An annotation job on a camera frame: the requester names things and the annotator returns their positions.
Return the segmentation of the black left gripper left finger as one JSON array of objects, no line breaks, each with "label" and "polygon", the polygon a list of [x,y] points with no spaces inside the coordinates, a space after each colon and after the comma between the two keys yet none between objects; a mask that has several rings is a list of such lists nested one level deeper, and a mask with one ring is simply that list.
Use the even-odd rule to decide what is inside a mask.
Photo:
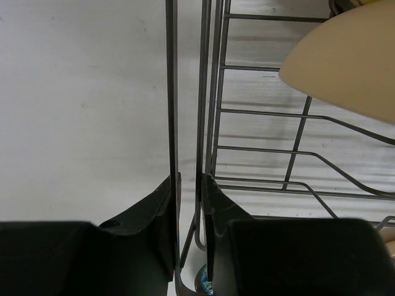
[{"label": "black left gripper left finger", "polygon": [[3,221],[2,295],[166,295],[177,265],[178,180],[88,221]]}]

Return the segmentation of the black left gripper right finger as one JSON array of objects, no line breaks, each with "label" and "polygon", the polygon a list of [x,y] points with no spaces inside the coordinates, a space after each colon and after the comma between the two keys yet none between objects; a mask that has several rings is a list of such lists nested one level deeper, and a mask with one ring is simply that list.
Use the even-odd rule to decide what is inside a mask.
[{"label": "black left gripper right finger", "polygon": [[353,218],[262,220],[202,177],[207,277],[215,295],[393,295],[379,233]]}]

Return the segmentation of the black wire dish rack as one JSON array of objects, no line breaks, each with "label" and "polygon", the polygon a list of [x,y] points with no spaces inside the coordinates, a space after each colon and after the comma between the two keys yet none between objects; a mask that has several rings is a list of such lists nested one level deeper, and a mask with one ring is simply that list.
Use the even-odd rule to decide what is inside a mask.
[{"label": "black wire dish rack", "polygon": [[193,101],[179,108],[183,175],[176,295],[205,295],[202,177],[251,216],[362,218],[394,228],[394,128],[320,102],[278,76],[293,47],[354,1],[181,1]]}]

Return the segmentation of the yellow plate front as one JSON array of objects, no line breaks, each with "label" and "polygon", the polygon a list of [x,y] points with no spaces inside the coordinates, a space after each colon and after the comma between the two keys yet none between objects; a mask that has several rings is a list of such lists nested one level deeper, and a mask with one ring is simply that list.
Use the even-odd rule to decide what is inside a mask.
[{"label": "yellow plate front", "polygon": [[394,241],[395,241],[395,232],[394,228],[386,228],[381,231],[381,235],[385,242],[385,246],[391,256],[394,259],[395,251],[394,251]]}]

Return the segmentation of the small teal patterned plate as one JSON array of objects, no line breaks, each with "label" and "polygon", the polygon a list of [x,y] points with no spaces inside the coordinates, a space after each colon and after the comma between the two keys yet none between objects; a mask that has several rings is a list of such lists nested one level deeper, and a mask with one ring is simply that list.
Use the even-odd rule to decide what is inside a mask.
[{"label": "small teal patterned plate", "polygon": [[208,280],[207,277],[207,266],[204,265],[197,273],[194,286],[197,292],[205,295],[213,295],[214,290],[212,287],[212,282]]}]

